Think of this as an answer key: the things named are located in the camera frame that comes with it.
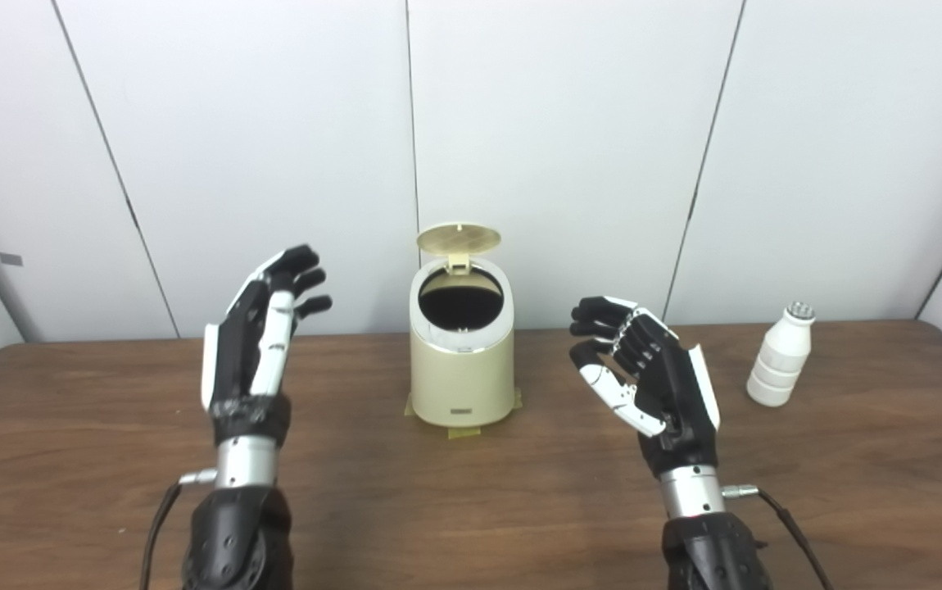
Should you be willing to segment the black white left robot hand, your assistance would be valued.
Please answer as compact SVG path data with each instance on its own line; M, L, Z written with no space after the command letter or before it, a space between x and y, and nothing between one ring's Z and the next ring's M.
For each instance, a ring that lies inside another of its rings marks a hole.
M206 325L202 406L216 446L246 436L284 444L292 415L283 392L290 344L305 318L332 307L329 295L306 297L325 280L310 245L290 247L257 266L223 320Z

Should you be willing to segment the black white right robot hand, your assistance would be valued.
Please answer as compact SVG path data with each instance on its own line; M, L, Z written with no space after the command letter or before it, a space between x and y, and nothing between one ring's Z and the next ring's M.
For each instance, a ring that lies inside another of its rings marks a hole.
M721 412L702 347L687 348L646 307L584 297L572 309L573 365L599 399L638 433L655 479L686 467L718 466Z

